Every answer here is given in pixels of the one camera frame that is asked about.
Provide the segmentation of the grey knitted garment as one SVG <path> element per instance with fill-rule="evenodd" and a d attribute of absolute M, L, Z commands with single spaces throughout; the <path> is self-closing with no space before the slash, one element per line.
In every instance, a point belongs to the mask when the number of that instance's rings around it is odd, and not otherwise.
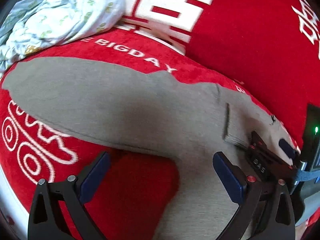
<path fill-rule="evenodd" d="M 183 83 L 161 70 L 72 57 L 20 62 L 2 87 L 21 109 L 60 132 L 176 162 L 180 189 L 156 223 L 153 239 L 214 239 L 235 206 L 212 168 L 217 151 L 250 171 L 244 150 L 257 132 L 281 158 L 289 135 L 249 95 L 217 82 Z"/>

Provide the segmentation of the red wedding bed cover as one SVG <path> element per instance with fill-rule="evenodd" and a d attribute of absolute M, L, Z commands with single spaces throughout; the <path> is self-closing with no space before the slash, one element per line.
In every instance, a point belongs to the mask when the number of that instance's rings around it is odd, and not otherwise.
<path fill-rule="evenodd" d="M 87 142 L 36 122 L 12 100 L 2 84 L 18 63 L 41 57 L 101 61 L 144 74 L 164 70 L 187 84 L 215 81 L 249 95 L 257 106 L 279 120 L 240 83 L 179 53 L 167 42 L 135 30 L 112 28 L 54 45 L 14 63 L 1 78 L 1 170 L 7 180 L 1 184 L 1 191 L 13 192 L 28 216 L 40 179 L 51 183 L 63 181 L 106 151 L 110 155 L 110 169 L 85 208 L 107 239 L 153 239 L 156 223 L 180 189 L 178 167 L 168 157 L 155 154 L 145 157 L 140 152 Z M 285 131 L 291 144 L 302 147 L 286 128 Z"/>

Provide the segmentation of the red wedding pillow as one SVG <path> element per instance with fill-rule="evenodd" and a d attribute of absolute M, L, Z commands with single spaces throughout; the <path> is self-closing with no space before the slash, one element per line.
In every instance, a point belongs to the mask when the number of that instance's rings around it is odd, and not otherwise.
<path fill-rule="evenodd" d="M 240 83 L 303 144 L 319 105 L 319 17 L 307 0 L 126 0 L 125 23 Z"/>

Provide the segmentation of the floral light blue quilt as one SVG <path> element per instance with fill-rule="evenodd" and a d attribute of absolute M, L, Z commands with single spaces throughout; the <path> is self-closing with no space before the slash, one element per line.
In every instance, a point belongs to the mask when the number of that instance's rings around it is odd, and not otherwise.
<path fill-rule="evenodd" d="M 111 29 L 125 0 L 20 0 L 1 25 L 1 73 L 27 56 Z"/>

